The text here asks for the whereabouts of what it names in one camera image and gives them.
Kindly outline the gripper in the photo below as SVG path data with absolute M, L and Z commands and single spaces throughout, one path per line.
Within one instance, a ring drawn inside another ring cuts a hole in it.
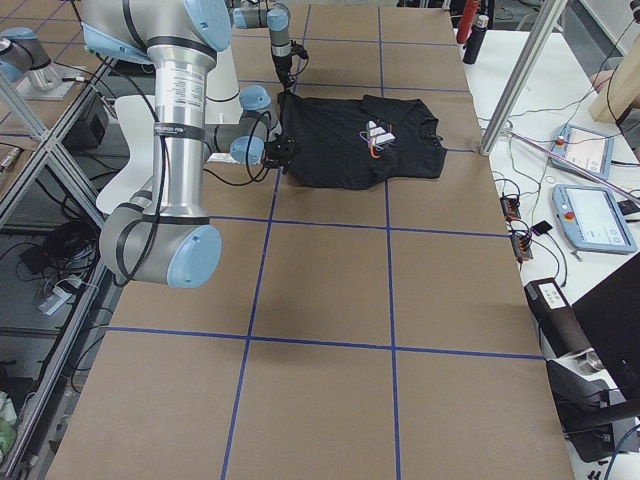
M 300 153 L 300 146 L 293 138 L 279 138 L 265 144 L 265 154 L 290 155 L 291 161 Z
M 276 75 L 284 90 L 290 90 L 295 84 L 295 75 L 292 73 L 293 55 L 273 56 Z

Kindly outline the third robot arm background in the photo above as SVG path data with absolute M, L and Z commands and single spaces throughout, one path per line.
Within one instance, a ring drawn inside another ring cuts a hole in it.
M 1 32 L 1 76 L 16 84 L 28 100 L 61 101 L 74 83 L 85 80 L 78 70 L 56 65 L 35 32 L 13 27 Z

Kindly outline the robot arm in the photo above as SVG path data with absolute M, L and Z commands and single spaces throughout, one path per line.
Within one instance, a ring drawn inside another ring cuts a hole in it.
M 269 7 L 261 6 L 258 2 L 242 1 L 233 9 L 232 19 L 238 29 L 266 28 L 268 30 L 276 75 L 283 89 L 290 90 L 295 83 L 292 68 L 298 44 L 290 37 L 288 7 L 281 3 L 275 3 Z
M 109 215 L 101 257 L 123 281 L 199 287 L 222 250 L 201 203 L 207 157 L 227 153 L 271 169 L 299 152 L 263 87 L 230 82 L 213 93 L 207 82 L 222 76 L 234 28 L 265 28 L 278 79 L 292 86 L 292 59 L 305 49 L 290 38 L 289 10 L 251 1 L 87 1 L 81 18 L 91 51 L 155 69 L 155 93 L 144 101 L 153 119 L 153 174 Z

